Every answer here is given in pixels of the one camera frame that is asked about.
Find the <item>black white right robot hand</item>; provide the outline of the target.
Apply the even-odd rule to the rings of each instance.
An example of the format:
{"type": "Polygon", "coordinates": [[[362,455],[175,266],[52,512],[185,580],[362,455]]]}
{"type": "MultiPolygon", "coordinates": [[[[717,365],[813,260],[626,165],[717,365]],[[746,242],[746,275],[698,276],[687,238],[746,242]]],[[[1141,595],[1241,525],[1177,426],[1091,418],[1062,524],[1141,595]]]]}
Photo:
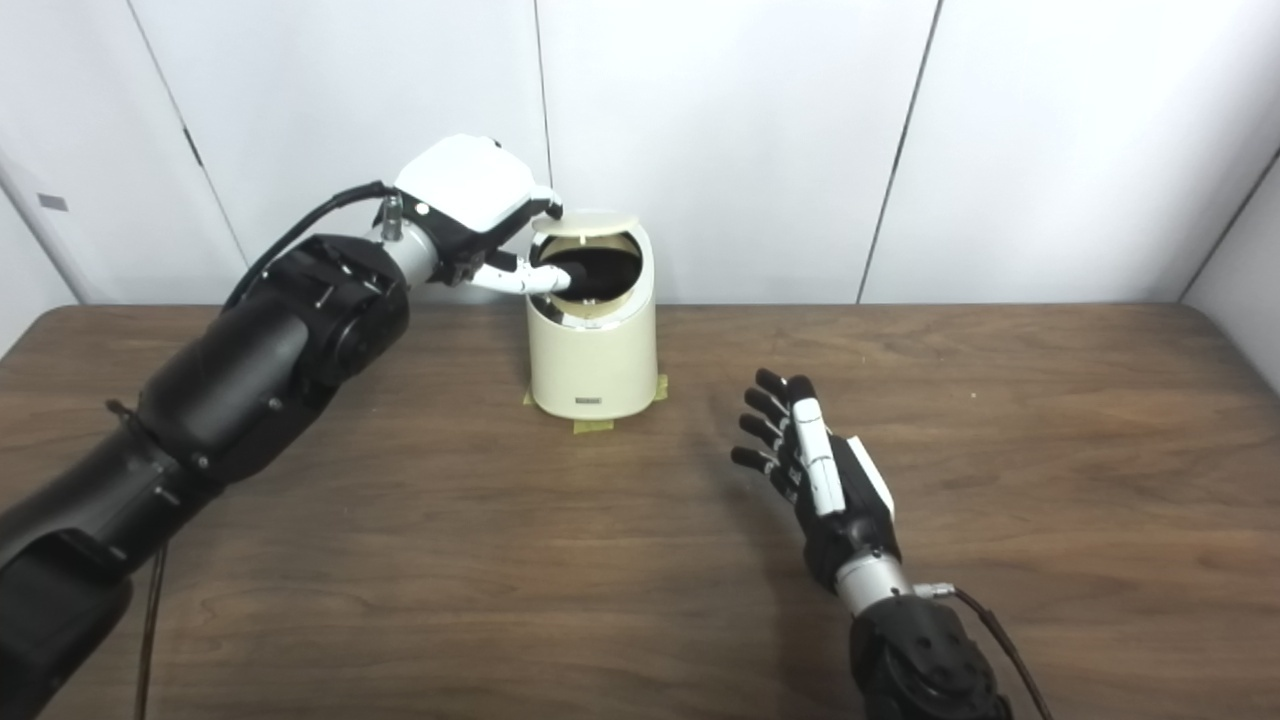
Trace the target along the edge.
{"type": "Polygon", "coordinates": [[[744,401],[750,410],[739,427],[762,447],[736,446],[730,459],[760,473],[792,506],[818,585],[835,593],[840,569],[864,553],[900,559],[887,492],[849,439],[829,429],[810,378],[760,368],[744,401]]]}

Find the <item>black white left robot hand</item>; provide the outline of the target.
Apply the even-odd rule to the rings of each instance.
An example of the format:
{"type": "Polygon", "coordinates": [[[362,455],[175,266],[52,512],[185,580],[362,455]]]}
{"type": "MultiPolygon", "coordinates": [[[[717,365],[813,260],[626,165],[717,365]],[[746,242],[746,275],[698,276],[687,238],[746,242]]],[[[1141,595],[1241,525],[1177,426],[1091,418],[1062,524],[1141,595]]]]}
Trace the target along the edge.
{"type": "Polygon", "coordinates": [[[561,219],[550,187],[497,141],[453,135],[415,158],[396,177],[398,217],[381,220],[381,246],[410,288],[471,284],[506,295],[581,290],[580,263],[534,265],[503,247],[535,218],[561,219]]]}

